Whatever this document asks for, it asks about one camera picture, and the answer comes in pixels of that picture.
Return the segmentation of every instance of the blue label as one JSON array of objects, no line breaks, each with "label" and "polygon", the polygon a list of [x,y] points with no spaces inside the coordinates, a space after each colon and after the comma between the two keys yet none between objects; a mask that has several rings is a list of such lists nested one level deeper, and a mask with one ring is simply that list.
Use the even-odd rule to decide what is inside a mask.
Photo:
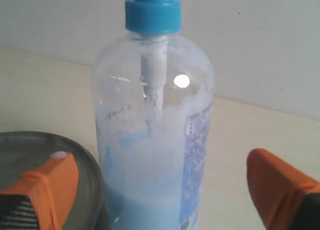
[{"label": "blue label", "polygon": [[206,142],[210,125],[211,104],[193,114],[185,124],[180,229],[192,230],[197,225],[200,191],[205,170]]}]

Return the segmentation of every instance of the beige table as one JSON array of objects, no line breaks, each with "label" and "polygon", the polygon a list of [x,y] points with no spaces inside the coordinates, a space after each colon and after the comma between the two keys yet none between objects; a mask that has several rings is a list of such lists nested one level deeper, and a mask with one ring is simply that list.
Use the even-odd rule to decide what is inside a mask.
[{"label": "beige table", "polygon": [[[198,230],[262,230],[246,182],[246,157],[267,148],[320,180],[320,122],[215,99]],[[98,159],[90,68],[0,47],[0,131],[73,139]]]}]

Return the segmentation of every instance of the orange plastic piece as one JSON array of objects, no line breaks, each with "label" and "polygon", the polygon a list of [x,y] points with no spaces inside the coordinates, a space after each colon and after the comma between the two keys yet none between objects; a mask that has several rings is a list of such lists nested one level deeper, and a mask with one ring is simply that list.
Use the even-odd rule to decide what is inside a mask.
[{"label": "orange plastic piece", "polygon": [[305,196],[320,193],[318,181],[265,149],[249,153],[247,183],[267,230],[289,230]]},{"label": "orange plastic piece", "polygon": [[74,204],[79,172],[74,156],[51,158],[20,179],[1,195],[26,195],[33,205],[40,230],[61,230]]}]

